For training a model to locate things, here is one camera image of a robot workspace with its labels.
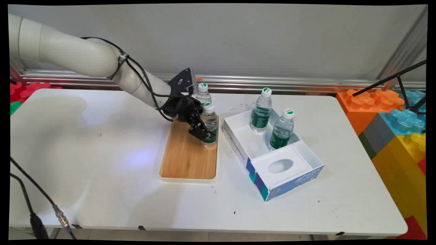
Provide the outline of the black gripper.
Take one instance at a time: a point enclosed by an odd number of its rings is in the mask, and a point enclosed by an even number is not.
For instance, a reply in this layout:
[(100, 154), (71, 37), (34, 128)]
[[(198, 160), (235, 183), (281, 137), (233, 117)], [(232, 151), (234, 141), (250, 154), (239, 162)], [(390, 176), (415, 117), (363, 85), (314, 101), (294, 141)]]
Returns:
[(216, 143), (216, 111), (192, 96), (169, 97), (160, 108), (173, 120), (190, 124), (188, 132), (202, 143)]

